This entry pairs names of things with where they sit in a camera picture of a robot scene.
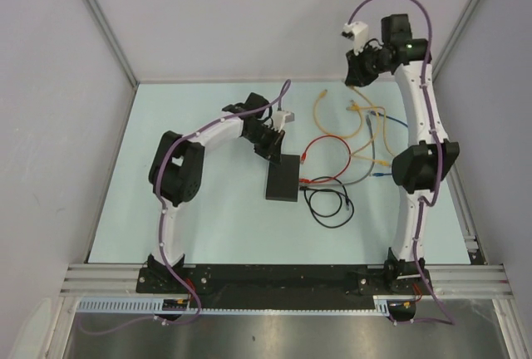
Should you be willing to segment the black network switch box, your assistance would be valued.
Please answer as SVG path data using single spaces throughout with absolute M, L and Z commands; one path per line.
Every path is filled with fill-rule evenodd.
M 265 199 L 296 203 L 299 191 L 299 155 L 281 155 L 279 164 L 269 163 Z

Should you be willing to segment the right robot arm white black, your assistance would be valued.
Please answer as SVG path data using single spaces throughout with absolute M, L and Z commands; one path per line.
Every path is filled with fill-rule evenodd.
M 426 210 L 436 204 L 441 182 L 456 162 L 460 146 L 450 141 L 437 110 L 430 39 L 412 36 L 406 14 L 384 17 L 381 26 L 382 41 L 373 45 L 366 23 L 344 25 L 343 36 L 352 40 L 345 84 L 365 87 L 381 74 L 391 73 L 405 107 L 407 148 L 392 160 L 392 178 L 400 189 L 397 231 L 383 266 L 385 287 L 404 293 L 426 279 Z

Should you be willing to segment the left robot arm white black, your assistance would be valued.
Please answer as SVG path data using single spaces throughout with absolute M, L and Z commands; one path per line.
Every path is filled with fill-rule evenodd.
M 176 218 L 200 190 L 206 155 L 244 138 L 253 145 L 255 154 L 280 164 L 284 128 L 294 118 L 291 111 L 273 109 L 281 100 L 278 97 L 270 102 L 252 92 L 246 101 L 225 106 L 216 119 L 188 135 L 172 131 L 162 135 L 149 172 L 161 211 L 157 248 L 149 256 L 148 265 L 157 269 L 154 280 L 164 291 L 172 293 L 184 282 L 180 267 L 185 248 L 178 241 Z

